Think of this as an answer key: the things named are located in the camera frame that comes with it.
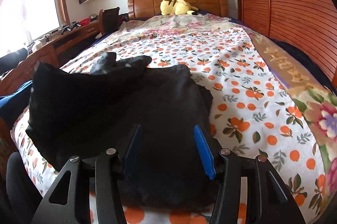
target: floral bedsheet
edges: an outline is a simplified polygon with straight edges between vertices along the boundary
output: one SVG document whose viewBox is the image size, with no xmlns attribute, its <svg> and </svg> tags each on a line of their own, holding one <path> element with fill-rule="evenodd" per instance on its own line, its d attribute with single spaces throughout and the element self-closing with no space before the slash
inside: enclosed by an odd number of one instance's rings
<svg viewBox="0 0 337 224">
<path fill-rule="evenodd" d="M 310 223 L 320 213 L 325 198 L 326 159 L 322 158 L 322 149 L 317 149 L 316 133 L 302 114 L 303 105 L 294 103 L 286 84 L 269 69 L 260 55 L 264 47 L 257 50 L 258 42 L 252 42 L 256 36 L 257 33 L 229 22 L 228 18 L 156 16 L 146 22 L 123 23 L 119 31 L 83 51 L 62 69 L 88 73 L 105 51 L 116 52 L 118 59 L 149 55 L 151 68 L 188 66 L 195 82 L 213 95 L 210 124 L 214 137 L 238 155 L 268 157 L 288 185 L 305 221 Z M 44 195 L 57 172 L 26 135 L 28 119 L 26 108 L 13 128 L 12 138 L 27 173 Z M 90 208 L 92 223 L 97 223 L 94 191 L 90 194 Z M 202 224 L 209 221 L 212 207 L 193 212 L 140 207 L 125 207 L 124 211 L 130 224 Z M 243 183 L 238 223 L 245 223 L 245 212 Z"/>
</svg>

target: bed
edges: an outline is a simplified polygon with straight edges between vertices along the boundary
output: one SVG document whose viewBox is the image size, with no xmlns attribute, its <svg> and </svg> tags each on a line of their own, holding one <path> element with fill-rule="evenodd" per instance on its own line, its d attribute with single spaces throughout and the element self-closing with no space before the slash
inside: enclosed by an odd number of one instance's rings
<svg viewBox="0 0 337 224">
<path fill-rule="evenodd" d="M 154 16 L 161 1 L 128 0 L 131 20 L 61 68 L 88 73 L 106 51 L 118 59 L 149 55 L 151 68 L 186 65 L 213 95 L 214 137 L 238 155 L 268 157 L 306 223 L 319 218 L 337 190 L 336 96 L 268 38 L 226 18 L 226 0 L 186 0 L 205 15 Z M 28 119 L 27 107 L 11 137 L 44 195 L 58 173 L 26 135 Z M 246 199 L 243 180 L 238 223 L 245 223 Z M 97 223 L 93 189 L 90 208 Z M 125 207 L 124 212 L 130 224 L 201 224 L 209 221 L 212 207 L 193 212 Z"/>
</svg>

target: pikachu plush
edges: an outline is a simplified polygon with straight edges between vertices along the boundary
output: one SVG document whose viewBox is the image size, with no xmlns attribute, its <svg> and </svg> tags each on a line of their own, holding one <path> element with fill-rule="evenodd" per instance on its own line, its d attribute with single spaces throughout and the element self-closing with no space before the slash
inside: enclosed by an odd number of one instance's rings
<svg viewBox="0 0 337 224">
<path fill-rule="evenodd" d="M 164 15 L 191 15 L 199 11 L 185 0 L 163 0 L 160 4 L 161 14 Z"/>
</svg>

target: window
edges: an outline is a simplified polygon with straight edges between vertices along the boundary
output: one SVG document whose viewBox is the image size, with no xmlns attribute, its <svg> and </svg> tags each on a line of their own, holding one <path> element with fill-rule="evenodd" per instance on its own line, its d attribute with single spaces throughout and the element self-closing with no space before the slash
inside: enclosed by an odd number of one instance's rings
<svg viewBox="0 0 337 224">
<path fill-rule="evenodd" d="M 0 57 L 69 24 L 65 0 L 4 0 L 0 6 Z"/>
</svg>

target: red basket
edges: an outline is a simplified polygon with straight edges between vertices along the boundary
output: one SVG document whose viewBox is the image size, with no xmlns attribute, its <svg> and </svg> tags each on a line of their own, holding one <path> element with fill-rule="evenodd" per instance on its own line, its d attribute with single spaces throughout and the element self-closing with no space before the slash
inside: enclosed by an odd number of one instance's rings
<svg viewBox="0 0 337 224">
<path fill-rule="evenodd" d="M 88 25 L 90 23 L 90 18 L 83 19 L 79 22 L 81 26 Z"/>
</svg>

